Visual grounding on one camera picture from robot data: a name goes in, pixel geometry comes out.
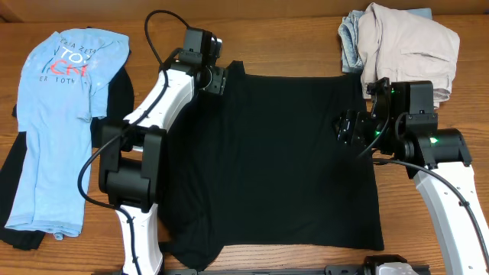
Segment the black t-shirt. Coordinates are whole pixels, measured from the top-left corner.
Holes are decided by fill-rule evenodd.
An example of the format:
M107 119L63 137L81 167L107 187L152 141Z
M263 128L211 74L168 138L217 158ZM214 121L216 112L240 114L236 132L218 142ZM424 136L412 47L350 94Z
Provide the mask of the black t-shirt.
M236 244L383 250L373 163L334 129L349 109L365 110L357 74L255 76L231 63L224 92L198 95L170 128L161 249L195 270Z

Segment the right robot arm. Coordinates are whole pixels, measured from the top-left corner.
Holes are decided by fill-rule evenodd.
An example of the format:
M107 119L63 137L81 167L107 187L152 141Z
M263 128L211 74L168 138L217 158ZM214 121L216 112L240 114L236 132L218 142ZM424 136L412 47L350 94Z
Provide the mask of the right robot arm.
M406 167L425 202L449 274L488 272L488 226L478 200L468 145L440 129L430 81L368 84L372 109L349 109L335 122L338 140L360 147L377 165Z

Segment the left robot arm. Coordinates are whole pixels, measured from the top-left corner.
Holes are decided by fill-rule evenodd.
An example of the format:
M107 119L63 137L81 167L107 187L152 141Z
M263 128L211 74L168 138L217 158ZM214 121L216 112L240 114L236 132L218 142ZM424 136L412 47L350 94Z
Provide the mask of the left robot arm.
M123 274L158 274L157 202L168 178L167 132L197 92L221 95L227 72L216 66L222 41L188 27L184 43L159 67L146 99L102 129L99 188L118 215L125 249Z

